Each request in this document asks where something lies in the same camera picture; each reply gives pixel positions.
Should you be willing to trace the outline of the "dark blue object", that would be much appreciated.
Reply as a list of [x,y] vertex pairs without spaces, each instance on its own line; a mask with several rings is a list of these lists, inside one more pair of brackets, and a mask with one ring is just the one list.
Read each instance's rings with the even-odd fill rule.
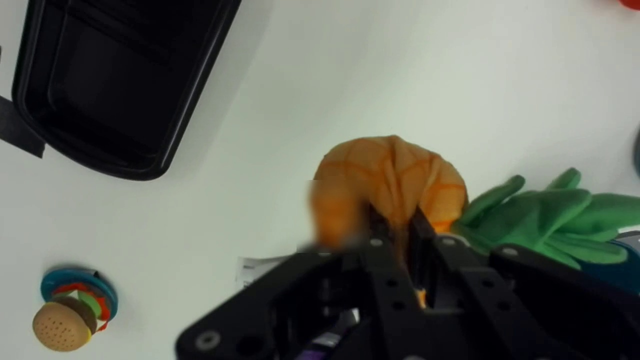
[[581,262],[582,270],[615,287],[640,296],[640,231],[620,234],[609,242],[627,251],[627,260],[617,264]]

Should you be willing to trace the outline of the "toy burger on blue base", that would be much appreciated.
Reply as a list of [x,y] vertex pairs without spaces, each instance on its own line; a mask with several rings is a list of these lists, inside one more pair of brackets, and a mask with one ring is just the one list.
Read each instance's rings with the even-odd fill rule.
[[39,291],[44,303],[32,319],[32,330],[44,347],[58,353],[84,347],[118,313],[117,292],[94,269],[51,269]]

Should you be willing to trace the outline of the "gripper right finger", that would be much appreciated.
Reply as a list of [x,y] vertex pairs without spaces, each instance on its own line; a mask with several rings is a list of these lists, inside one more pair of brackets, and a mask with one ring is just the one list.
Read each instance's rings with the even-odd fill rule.
[[640,360],[640,295],[526,249],[487,258],[409,224],[409,271],[427,289],[423,360]]

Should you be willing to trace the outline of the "black tape strip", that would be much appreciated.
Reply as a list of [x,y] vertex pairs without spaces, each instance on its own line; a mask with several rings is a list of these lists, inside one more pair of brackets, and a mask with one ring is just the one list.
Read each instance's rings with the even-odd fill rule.
[[25,125],[11,100],[0,96],[0,140],[42,158],[45,142]]

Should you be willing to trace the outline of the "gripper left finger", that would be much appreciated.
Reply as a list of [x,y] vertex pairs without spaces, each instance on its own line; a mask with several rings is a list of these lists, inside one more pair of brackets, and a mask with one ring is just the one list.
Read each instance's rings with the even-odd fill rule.
[[402,360],[394,316],[420,307],[390,225],[371,205],[364,215],[352,246],[309,246],[188,326],[176,360]]

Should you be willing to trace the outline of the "white paper tag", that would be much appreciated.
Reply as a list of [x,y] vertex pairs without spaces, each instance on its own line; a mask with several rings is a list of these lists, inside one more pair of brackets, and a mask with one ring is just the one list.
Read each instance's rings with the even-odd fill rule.
[[293,255],[291,253],[284,256],[266,258],[239,257],[235,272],[235,290],[241,291],[245,289]]

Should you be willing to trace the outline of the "pineapple plushie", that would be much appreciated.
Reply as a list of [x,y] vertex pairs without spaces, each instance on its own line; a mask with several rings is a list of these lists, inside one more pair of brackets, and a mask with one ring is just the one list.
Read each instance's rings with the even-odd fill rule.
[[410,223],[423,215],[436,234],[456,234],[480,255],[505,244],[561,264],[610,265],[627,260],[612,241],[640,226],[640,197],[592,193],[569,168],[542,190],[523,191],[515,175],[469,200],[466,183],[439,153],[398,136],[359,137],[334,146],[310,189],[315,243],[343,249],[359,237],[373,208],[390,228],[393,252],[409,266]]

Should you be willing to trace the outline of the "black plate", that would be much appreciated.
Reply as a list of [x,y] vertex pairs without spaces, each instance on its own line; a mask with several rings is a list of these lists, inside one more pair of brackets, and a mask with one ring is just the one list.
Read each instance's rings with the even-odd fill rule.
[[28,0],[13,104],[109,176],[164,175],[242,0]]

